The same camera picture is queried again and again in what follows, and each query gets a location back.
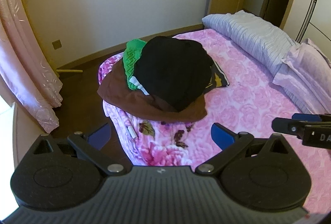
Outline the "black sweater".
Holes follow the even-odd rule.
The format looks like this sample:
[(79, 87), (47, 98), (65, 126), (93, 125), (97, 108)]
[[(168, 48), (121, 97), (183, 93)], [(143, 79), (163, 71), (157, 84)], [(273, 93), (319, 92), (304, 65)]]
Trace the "black sweater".
[(204, 93), (213, 64), (201, 43), (158, 36), (143, 47), (133, 76), (148, 94), (180, 112)]

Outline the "pink curtain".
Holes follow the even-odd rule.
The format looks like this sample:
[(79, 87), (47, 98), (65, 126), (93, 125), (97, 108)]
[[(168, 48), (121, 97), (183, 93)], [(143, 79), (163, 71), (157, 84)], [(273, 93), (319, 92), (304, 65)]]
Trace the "pink curtain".
[(22, 0), (1, 0), (1, 77), (21, 105), (46, 131), (59, 126), (62, 82), (47, 62)]

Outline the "navy patterned garment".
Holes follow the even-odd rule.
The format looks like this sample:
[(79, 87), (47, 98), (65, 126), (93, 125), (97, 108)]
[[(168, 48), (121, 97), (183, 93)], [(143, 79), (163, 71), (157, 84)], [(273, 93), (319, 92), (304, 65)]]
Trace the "navy patterned garment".
[(213, 65), (211, 66), (211, 78), (209, 84), (204, 90), (204, 94), (207, 94), (213, 89), (220, 88), (220, 87), (227, 87), (230, 85), (230, 82), (223, 72), (223, 70), (219, 67), (218, 63), (214, 61)]

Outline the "brown garment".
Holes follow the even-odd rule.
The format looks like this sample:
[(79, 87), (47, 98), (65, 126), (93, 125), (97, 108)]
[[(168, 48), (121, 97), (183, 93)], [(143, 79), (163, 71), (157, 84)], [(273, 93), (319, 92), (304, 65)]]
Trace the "brown garment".
[(121, 59), (117, 62), (106, 60), (102, 63), (98, 70), (98, 80), (97, 93), (103, 101), (140, 119), (166, 123), (191, 123), (207, 116), (203, 95), (183, 111), (176, 112), (158, 97), (146, 96), (139, 90), (130, 90)]

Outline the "pink folded quilt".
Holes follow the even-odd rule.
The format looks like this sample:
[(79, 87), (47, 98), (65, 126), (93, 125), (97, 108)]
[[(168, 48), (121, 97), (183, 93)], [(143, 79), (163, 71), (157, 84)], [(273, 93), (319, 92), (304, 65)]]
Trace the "pink folded quilt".
[(273, 84), (281, 86), (303, 113), (330, 113), (330, 59), (307, 38), (281, 60)]

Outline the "pink floral bed blanket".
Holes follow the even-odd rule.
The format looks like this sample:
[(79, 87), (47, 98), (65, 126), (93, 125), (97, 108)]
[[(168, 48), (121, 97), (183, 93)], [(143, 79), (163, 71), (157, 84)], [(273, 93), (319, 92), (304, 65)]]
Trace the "pink floral bed blanket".
[(207, 115), (195, 123), (168, 124), (143, 120), (103, 103), (114, 123), (120, 144), (134, 165), (196, 168), (220, 152), (210, 134), (220, 123), (236, 133), (258, 138), (272, 134), (272, 120), (290, 118), (299, 110), (261, 63), (230, 39), (212, 29), (180, 34), (200, 42), (226, 74), (229, 85), (205, 95)]

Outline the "white sliding wardrobe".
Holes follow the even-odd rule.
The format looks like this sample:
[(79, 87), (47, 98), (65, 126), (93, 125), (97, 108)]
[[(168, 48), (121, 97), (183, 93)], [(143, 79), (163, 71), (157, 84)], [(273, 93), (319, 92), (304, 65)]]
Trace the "white sliding wardrobe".
[(290, 0), (281, 28), (298, 43), (311, 39), (330, 57), (330, 0)]

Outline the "lavender folded quilt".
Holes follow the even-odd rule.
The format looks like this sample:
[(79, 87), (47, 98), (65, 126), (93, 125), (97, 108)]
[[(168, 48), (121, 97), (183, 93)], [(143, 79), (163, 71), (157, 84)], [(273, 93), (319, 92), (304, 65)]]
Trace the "lavender folded quilt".
[(230, 38), (275, 76), (289, 50), (298, 42), (272, 23), (240, 10), (235, 14), (210, 14), (202, 18), (206, 28)]

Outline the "green knit garment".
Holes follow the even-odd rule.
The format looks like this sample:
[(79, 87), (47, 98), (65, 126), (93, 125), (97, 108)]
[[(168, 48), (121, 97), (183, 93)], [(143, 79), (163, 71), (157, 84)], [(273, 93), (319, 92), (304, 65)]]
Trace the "green knit garment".
[(130, 90), (138, 90), (139, 88), (130, 82), (131, 77), (134, 73), (135, 63), (141, 57), (141, 52), (145, 46), (146, 42), (141, 39), (133, 39), (126, 43), (126, 49), (123, 54), (123, 63), (125, 75), (127, 78), (128, 88)]

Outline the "wall socket plate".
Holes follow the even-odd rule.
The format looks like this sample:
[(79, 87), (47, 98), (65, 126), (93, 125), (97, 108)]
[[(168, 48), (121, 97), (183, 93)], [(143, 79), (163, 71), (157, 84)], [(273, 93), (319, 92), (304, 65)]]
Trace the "wall socket plate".
[(58, 39), (58, 40), (52, 42), (52, 46), (53, 46), (54, 50), (57, 50), (57, 49), (60, 49), (62, 47), (62, 43)]

